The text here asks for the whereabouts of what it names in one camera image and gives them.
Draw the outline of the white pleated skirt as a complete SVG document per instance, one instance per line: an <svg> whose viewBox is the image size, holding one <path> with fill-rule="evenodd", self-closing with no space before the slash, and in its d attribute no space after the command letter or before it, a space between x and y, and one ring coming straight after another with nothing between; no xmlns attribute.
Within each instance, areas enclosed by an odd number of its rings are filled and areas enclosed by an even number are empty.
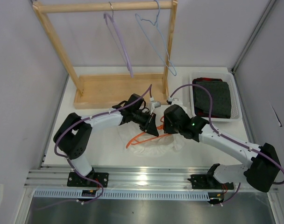
<svg viewBox="0 0 284 224"><path fill-rule="evenodd" d="M160 112L156 117L156 127L159 135L165 134L163 130L164 118ZM184 146L184 138L179 134L170 134L169 136L142 143L140 145L130 146L126 149L126 144L136 135L142 133L139 126L133 122L117 127L117 131L125 151L141 157L162 157L168 152L179 152Z"/></svg>

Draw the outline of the orange plastic hanger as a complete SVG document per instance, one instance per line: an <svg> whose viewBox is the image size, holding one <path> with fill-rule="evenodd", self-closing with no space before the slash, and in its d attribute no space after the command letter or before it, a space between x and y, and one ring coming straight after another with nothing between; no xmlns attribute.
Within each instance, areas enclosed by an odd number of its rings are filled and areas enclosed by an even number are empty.
<svg viewBox="0 0 284 224"><path fill-rule="evenodd" d="M160 139L166 136L169 136L170 134L161 134L158 137L150 137L150 134L147 134L145 132L142 132L135 137L133 137L127 144L126 144L126 149L128 149L130 146L135 146L135 145L140 145L142 143L146 143L149 141L153 141L156 139Z"/></svg>

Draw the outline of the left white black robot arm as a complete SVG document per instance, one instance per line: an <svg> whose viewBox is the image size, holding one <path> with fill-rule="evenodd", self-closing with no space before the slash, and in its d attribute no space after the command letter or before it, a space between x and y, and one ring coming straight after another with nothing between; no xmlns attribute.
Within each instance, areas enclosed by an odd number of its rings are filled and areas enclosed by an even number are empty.
<svg viewBox="0 0 284 224"><path fill-rule="evenodd" d="M85 156L92 133L134 122L139 125L141 131L159 136L156 115L144 112L142 105L146 105L144 98L134 93L127 101L114 105L108 112L86 118L73 112L64 120L53 138L55 154L66 158L71 167L79 173L77 180L82 186L88 187L94 181L92 166Z"/></svg>

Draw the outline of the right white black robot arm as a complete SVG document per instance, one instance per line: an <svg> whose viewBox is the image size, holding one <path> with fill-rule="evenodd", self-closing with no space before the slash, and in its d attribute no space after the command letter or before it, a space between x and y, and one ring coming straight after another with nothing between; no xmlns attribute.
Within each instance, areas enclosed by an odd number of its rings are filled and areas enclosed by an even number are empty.
<svg viewBox="0 0 284 224"><path fill-rule="evenodd" d="M179 105L164 111L164 132L180 134L185 139L212 146L240 162L238 165L213 164L206 176L206 184L217 188L221 184L246 182L261 192L268 192L280 171L275 148L238 140L213 130L209 121L196 116L190 118Z"/></svg>

